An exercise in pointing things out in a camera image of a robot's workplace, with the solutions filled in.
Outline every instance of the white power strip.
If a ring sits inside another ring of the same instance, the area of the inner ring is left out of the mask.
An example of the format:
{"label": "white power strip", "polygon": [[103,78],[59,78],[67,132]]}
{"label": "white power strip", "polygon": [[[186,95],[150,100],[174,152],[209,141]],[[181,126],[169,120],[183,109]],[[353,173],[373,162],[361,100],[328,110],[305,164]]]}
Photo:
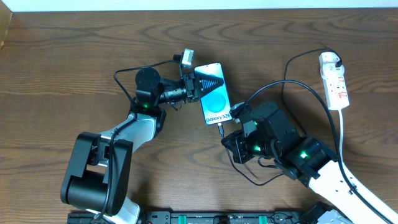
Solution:
{"label": "white power strip", "polygon": [[321,77],[325,87],[329,110],[341,110],[349,106],[344,65],[336,67],[340,58],[333,52],[324,52],[319,56]]}

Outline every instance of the phone screen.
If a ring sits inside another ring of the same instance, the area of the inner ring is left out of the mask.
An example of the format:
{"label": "phone screen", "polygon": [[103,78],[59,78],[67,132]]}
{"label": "phone screen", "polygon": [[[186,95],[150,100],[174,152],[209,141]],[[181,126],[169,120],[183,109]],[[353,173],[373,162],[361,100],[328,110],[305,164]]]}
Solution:
{"label": "phone screen", "polygon": [[226,90],[225,79],[223,69],[220,63],[212,63],[210,65],[204,65],[195,68],[195,73],[202,73],[205,75],[214,75],[216,77],[223,78],[224,85],[213,90],[211,93],[200,99],[201,108],[205,117],[205,123],[207,125],[220,123],[223,121],[232,120],[229,111],[231,105],[229,103],[228,92]]}

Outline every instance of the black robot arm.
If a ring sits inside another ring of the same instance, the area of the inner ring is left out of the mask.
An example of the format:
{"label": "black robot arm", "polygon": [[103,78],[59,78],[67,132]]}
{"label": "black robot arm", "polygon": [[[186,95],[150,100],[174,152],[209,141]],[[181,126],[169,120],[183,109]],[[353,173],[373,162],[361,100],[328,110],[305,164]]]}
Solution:
{"label": "black robot arm", "polygon": [[[223,85],[223,79],[195,72],[183,72],[192,66],[193,50],[185,49],[173,60],[145,67],[118,70],[114,78],[131,102],[127,119],[116,127],[99,134],[81,133],[75,142],[61,188],[61,200],[83,210],[103,215],[119,215],[125,206],[131,155],[142,144],[162,130],[166,112],[162,103],[196,102]],[[178,62],[180,79],[161,78],[153,67]],[[116,74],[139,70],[136,75],[136,98],[131,98]],[[105,166],[106,172],[90,171],[88,166]]]}
{"label": "black robot arm", "polygon": [[221,140],[233,153],[235,163],[244,164],[254,156],[274,159],[286,176],[308,187],[311,177],[319,178],[319,169],[336,159],[335,153],[320,140],[300,136],[276,103],[264,103],[254,110],[245,105],[236,115],[234,110],[238,106],[231,109],[231,115],[242,129]]}

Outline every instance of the wood grain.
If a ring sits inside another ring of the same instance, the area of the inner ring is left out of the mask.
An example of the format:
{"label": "wood grain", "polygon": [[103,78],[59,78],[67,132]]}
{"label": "wood grain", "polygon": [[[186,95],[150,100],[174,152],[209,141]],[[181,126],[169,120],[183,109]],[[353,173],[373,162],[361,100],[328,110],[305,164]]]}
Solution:
{"label": "wood grain", "polygon": [[[65,223],[74,210],[60,186],[77,135],[120,123],[126,96],[112,73],[195,49],[197,65],[221,62],[231,103],[280,80],[289,58],[331,47],[343,57],[351,105],[345,159],[363,184],[398,211],[398,9],[15,13],[0,58],[0,222]],[[317,54],[297,59],[288,77],[324,95]],[[178,78],[173,65],[159,67]],[[134,93],[134,73],[120,76]],[[314,97],[287,85],[311,135],[332,144]],[[279,102],[280,87],[255,103]],[[164,130],[132,158],[128,196],[143,207],[174,210],[307,209],[322,200],[280,177],[251,185],[228,163],[218,130],[200,104],[168,106]],[[337,114],[333,113],[335,122]],[[238,129],[225,125],[227,133]],[[276,175],[251,161],[261,182]]]}

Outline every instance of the white cable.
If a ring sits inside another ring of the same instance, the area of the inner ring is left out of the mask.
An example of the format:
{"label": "white cable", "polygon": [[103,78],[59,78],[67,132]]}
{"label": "white cable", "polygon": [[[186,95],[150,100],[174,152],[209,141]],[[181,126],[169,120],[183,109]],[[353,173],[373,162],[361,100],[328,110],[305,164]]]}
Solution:
{"label": "white cable", "polygon": [[341,112],[341,110],[338,110],[338,116],[340,119],[340,143],[338,146],[338,150],[340,153],[341,162],[344,163],[344,160],[343,160],[343,130],[344,130],[344,127],[343,127],[343,112]]}

